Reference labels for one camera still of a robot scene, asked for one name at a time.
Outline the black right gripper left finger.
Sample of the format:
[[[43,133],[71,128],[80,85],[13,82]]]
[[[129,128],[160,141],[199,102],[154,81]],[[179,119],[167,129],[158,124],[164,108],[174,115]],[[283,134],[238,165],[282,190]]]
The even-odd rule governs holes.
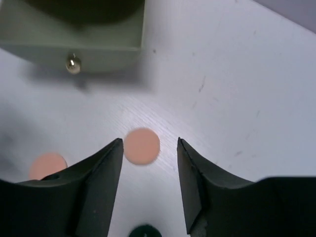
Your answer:
[[[41,180],[0,183],[3,237],[105,237],[123,158],[118,138]]]

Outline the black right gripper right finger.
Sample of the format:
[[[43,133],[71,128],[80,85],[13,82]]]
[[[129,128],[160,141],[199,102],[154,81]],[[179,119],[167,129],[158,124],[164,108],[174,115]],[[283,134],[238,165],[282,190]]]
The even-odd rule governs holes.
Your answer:
[[[268,177],[251,182],[177,144],[187,233],[192,237],[313,237],[315,177]]]

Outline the peach round makeup puff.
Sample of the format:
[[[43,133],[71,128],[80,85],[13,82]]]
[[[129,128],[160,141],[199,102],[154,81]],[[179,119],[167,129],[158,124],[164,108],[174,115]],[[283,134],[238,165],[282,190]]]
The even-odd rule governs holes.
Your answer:
[[[141,127],[130,131],[123,141],[124,156],[135,165],[153,163],[160,153],[160,139],[151,129]]]
[[[41,180],[46,176],[68,167],[66,160],[58,153],[45,153],[37,157],[29,171],[30,180]]]

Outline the green puff with ribbon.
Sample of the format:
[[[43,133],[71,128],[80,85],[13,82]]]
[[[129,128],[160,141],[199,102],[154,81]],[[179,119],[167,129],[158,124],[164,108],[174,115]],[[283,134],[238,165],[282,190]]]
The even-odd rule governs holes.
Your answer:
[[[144,224],[134,228],[128,237],[162,237],[162,235],[157,228]]]

